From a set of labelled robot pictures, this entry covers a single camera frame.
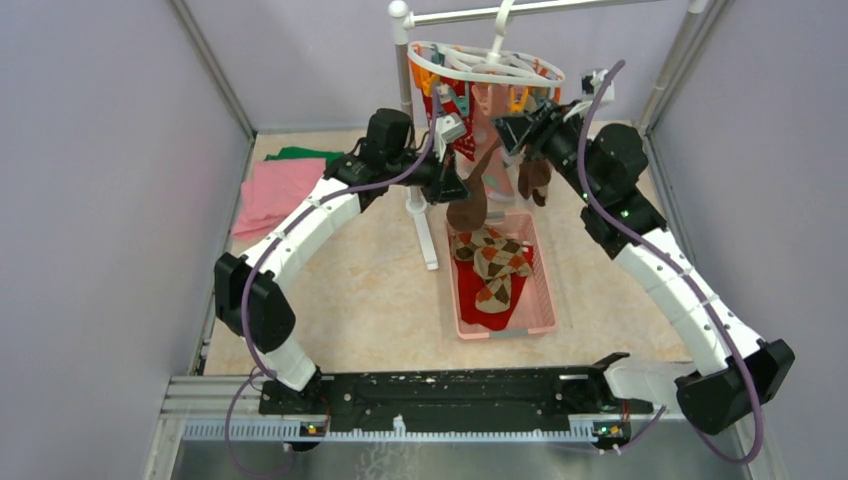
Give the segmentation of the argyle beige sock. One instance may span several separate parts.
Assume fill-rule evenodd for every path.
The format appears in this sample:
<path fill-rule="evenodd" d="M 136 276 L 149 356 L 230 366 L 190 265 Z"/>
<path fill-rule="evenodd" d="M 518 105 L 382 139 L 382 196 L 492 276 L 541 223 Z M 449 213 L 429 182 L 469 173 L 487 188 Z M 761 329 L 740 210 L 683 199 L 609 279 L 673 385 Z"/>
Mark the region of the argyle beige sock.
<path fill-rule="evenodd" d="M 497 239 L 477 249 L 472 257 L 474 272 L 483 281 L 475 294 L 475 307 L 488 314 L 507 311 L 512 306 L 512 280 L 532 273 L 525 246 L 510 239 Z"/>
<path fill-rule="evenodd" d="M 450 241 L 452 257 L 459 261 L 471 261 L 475 252 L 482 247 L 494 246 L 506 236 L 488 225 L 473 232 L 454 231 Z"/>

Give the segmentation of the red santa sock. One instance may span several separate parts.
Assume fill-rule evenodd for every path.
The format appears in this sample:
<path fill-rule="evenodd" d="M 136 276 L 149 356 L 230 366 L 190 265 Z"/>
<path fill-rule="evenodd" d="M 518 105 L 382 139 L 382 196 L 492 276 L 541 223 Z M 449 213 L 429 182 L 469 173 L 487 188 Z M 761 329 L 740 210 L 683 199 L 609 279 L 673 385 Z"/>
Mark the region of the red santa sock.
<path fill-rule="evenodd" d="M 484 281 L 474 271 L 471 262 L 455 260 L 457 269 L 457 294 L 460 306 L 460 318 L 470 325 L 488 326 L 490 315 L 476 306 L 476 294 L 485 286 Z"/>
<path fill-rule="evenodd" d="M 531 267 L 532 267 L 532 254 L 531 254 L 530 248 L 525 246 L 525 251 L 526 251 L 525 257 L 530 262 Z M 531 276 L 531 274 L 527 277 L 524 277 L 524 278 L 519 278 L 518 276 L 513 277 L 513 280 L 512 280 L 512 294 L 513 294 L 512 306 L 505 312 L 497 313 L 497 314 L 490 314 L 490 315 L 500 315 L 501 316 L 500 320 L 494 321 L 493 325 L 490 326 L 490 329 L 492 329 L 492 330 L 503 330 L 505 328 L 506 324 L 509 322 L 509 319 L 510 319 L 515 307 L 517 306 L 518 299 L 519 299 L 519 297 L 522 293 L 523 285 L 521 285 L 520 282 L 526 281 Z"/>

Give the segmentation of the pink sock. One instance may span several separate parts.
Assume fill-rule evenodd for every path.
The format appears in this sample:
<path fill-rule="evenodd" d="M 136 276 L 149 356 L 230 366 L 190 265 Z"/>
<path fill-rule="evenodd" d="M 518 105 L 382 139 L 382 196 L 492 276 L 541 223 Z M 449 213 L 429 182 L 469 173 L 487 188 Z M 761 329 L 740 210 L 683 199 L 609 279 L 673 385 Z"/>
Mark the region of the pink sock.
<path fill-rule="evenodd" d="M 474 100 L 474 160 L 481 160 L 490 153 L 489 163 L 481 175 L 486 195 L 498 202 L 512 202 L 515 190 L 507 168 L 512 164 L 513 158 L 506 155 L 502 147 L 493 148 L 499 136 L 492 122 L 494 117 L 509 113 L 509 87 L 475 83 L 471 92 Z"/>

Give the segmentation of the red snowflake sock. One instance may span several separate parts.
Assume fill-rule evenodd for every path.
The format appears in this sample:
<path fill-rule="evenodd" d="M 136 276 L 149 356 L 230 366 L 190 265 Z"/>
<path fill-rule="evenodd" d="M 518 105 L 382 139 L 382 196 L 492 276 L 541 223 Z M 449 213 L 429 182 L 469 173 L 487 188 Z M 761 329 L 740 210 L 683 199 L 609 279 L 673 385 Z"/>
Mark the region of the red snowflake sock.
<path fill-rule="evenodd" d="M 427 121 L 433 114 L 432 93 L 436 91 L 440 98 L 442 111 L 447 114 L 457 114 L 466 132 L 457 140 L 452 142 L 453 149 L 463 155 L 467 160 L 473 161 L 475 154 L 475 142 L 473 140 L 473 116 L 474 106 L 469 82 L 440 77 L 435 74 L 426 74 L 423 83 L 419 86 L 422 101 L 424 103 Z"/>

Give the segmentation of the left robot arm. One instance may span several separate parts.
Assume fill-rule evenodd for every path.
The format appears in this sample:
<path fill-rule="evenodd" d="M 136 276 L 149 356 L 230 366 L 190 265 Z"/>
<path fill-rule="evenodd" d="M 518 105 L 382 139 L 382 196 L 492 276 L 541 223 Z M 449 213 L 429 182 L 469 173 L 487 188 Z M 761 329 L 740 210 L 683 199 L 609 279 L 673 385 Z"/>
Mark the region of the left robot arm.
<path fill-rule="evenodd" d="M 465 132 L 458 114 L 438 111 L 426 142 L 416 147 L 408 114 L 377 110 L 365 136 L 330 163 L 288 217 L 241 255 L 224 253 L 216 261 L 216 318 L 246 343 L 263 374 L 284 385 L 283 401 L 295 412 L 314 410 L 321 388 L 316 364 L 291 337 L 296 315 L 286 291 L 318 249 L 390 187 L 417 188 L 430 204 L 470 198 L 451 147 Z"/>

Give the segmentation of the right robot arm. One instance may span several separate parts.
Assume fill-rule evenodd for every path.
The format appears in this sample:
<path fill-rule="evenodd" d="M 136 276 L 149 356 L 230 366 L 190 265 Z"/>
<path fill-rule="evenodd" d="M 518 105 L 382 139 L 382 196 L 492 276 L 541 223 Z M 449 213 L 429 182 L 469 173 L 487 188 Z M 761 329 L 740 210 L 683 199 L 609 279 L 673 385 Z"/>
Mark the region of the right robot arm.
<path fill-rule="evenodd" d="M 688 363 L 611 359 L 586 385 L 589 404 L 600 412 L 626 399 L 668 406 L 708 435 L 747 416 L 762 422 L 762 408 L 782 385 L 794 352 L 741 322 L 686 258 L 637 186 L 648 165 L 637 130 L 608 124 L 588 139 L 583 125 L 557 105 L 493 121 L 508 153 L 550 165 L 583 198 L 588 234 L 641 285 L 691 357 Z"/>

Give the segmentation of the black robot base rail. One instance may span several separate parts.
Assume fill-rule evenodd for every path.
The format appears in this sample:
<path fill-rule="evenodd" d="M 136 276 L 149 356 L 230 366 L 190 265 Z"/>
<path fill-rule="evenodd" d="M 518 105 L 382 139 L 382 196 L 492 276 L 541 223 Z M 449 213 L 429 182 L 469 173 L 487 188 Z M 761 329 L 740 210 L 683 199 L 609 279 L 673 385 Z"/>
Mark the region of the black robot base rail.
<path fill-rule="evenodd" d="M 642 400 L 613 396 L 596 366 L 321 374 L 301 392 L 262 385 L 258 411 L 308 441 L 550 441 L 611 448 Z"/>

